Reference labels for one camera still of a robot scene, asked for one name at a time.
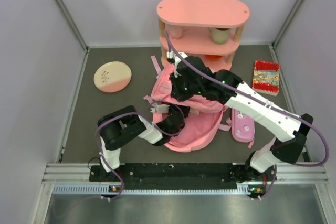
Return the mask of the pink student backpack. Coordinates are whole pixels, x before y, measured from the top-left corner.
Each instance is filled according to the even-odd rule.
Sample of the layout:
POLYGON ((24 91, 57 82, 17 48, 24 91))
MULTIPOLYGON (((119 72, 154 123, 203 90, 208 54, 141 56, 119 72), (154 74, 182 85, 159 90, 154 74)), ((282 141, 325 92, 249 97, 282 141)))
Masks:
MULTIPOLYGON (((195 95, 192 98, 178 102, 170 96, 171 82, 169 75, 174 72, 174 66, 169 64, 163 69, 160 68, 155 56, 151 57, 154 67, 157 72, 157 81, 154 84, 150 96, 145 96, 144 99, 149 104, 167 103, 169 105, 188 106, 194 110, 200 111, 199 115, 189 113, 184 120, 185 127, 181 130, 178 136, 170 138, 165 144, 172 151, 187 153, 205 148, 215 137, 218 130, 228 131, 230 126, 222 125, 221 121, 223 113, 228 109, 227 106, 220 104, 217 101, 209 101, 206 98, 195 95)), ((164 120, 167 114, 153 114, 153 122, 159 123, 164 120)))

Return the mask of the red comic book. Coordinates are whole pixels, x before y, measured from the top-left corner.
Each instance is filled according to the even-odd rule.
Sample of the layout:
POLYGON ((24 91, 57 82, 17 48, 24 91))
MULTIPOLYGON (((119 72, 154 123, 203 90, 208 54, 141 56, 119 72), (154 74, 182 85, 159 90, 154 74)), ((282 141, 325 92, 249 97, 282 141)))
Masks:
POLYGON ((279 93, 280 64, 266 61, 255 61, 252 89, 273 96, 279 93))

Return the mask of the red and white book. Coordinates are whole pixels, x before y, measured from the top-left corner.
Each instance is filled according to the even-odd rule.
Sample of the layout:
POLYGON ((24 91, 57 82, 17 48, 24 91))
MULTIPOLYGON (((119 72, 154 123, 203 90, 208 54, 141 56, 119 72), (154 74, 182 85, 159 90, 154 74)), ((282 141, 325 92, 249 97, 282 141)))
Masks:
POLYGON ((192 114, 195 114, 195 115, 199 115, 199 113, 200 113, 200 111, 194 110, 192 108, 190 108, 189 112, 192 113, 192 114))

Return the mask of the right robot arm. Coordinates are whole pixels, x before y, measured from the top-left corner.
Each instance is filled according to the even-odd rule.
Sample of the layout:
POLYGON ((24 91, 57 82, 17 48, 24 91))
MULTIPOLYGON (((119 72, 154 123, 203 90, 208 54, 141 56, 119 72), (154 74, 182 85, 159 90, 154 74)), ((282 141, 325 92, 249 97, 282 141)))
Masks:
POLYGON ((199 57, 169 52, 167 61, 174 65, 169 77, 171 97, 183 102, 200 95, 245 114, 274 134, 270 143, 249 158, 248 178, 256 180, 280 162, 297 162, 310 130, 301 117, 273 105, 231 71, 211 70, 199 57))

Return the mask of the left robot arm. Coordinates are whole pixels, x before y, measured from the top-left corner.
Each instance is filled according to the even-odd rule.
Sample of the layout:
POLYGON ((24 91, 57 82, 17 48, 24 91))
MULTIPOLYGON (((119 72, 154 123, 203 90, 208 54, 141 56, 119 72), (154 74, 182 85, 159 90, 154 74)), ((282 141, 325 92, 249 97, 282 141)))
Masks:
POLYGON ((185 127, 189 111, 187 106, 153 102, 151 113, 165 115, 157 123, 147 120, 132 105, 99 119, 96 137, 99 140, 102 176, 107 180, 117 178, 121 148, 136 137, 154 146, 162 146, 178 136, 185 127))

